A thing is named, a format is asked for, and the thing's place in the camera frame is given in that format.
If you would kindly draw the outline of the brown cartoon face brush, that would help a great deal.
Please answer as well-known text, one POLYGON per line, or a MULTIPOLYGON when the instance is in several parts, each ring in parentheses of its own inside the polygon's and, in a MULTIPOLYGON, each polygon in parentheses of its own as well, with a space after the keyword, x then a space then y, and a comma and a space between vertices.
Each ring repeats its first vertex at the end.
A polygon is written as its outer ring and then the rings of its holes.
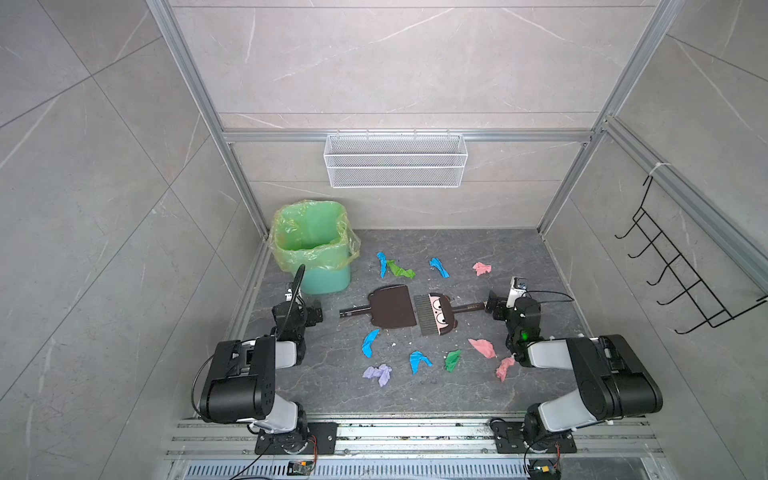
POLYGON ((413 305, 422 336, 446 335, 457 328, 457 314, 485 309, 484 302, 454 306, 448 296, 440 293, 415 295, 413 305))

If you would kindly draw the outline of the dark brown dustpan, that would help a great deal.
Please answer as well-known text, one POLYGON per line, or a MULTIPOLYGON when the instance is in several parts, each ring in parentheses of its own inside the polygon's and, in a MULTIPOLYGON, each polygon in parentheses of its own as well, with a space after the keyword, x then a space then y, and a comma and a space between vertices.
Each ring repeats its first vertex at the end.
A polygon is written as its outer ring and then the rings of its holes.
POLYGON ((340 318, 368 314, 371 324, 382 329, 408 328, 417 325, 408 287, 395 284, 379 287, 367 296, 368 304, 339 311, 340 318))

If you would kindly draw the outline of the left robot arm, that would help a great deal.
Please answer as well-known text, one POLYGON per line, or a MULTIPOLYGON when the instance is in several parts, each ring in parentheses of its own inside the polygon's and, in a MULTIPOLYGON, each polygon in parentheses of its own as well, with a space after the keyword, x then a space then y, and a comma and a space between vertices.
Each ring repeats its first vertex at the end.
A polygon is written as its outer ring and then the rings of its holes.
POLYGON ((306 354, 306 329, 323 320, 320 306, 301 296, 306 267, 291 284, 291 298, 274 306, 270 332, 250 340, 219 343, 204 366, 208 369, 200 394, 191 403, 203 420, 218 424, 245 423, 281 440, 305 442, 306 413, 298 403, 276 393, 276 373, 298 366, 306 354))

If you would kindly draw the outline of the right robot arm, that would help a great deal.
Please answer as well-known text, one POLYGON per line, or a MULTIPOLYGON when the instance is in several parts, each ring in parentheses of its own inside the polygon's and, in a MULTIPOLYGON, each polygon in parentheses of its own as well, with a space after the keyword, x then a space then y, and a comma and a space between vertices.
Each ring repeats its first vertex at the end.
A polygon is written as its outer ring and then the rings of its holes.
POLYGON ((623 336, 546 339, 541 303, 528 292, 511 300, 490 292, 485 311, 505 323, 506 347, 518 365, 573 373, 573 391, 527 409, 521 433, 533 450, 543 452, 582 427, 662 409, 660 387, 623 336))

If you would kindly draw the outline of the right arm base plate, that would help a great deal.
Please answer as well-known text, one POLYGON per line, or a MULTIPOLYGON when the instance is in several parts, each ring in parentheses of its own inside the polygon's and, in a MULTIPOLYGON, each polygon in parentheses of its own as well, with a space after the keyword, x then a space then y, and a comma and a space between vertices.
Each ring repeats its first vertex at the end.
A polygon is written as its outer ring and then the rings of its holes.
POLYGON ((523 421, 492 418, 488 424, 499 454, 548 453, 571 454, 577 447, 570 431, 548 433, 534 431, 523 421))

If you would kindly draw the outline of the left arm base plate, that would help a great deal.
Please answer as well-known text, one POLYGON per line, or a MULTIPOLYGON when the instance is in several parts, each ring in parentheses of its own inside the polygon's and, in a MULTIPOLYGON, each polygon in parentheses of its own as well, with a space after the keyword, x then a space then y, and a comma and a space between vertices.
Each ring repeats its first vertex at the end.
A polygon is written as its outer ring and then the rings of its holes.
POLYGON ((255 454, 266 455, 332 455, 336 449, 339 424, 335 422, 309 422, 300 424, 289 433, 269 434, 260 430, 255 454))

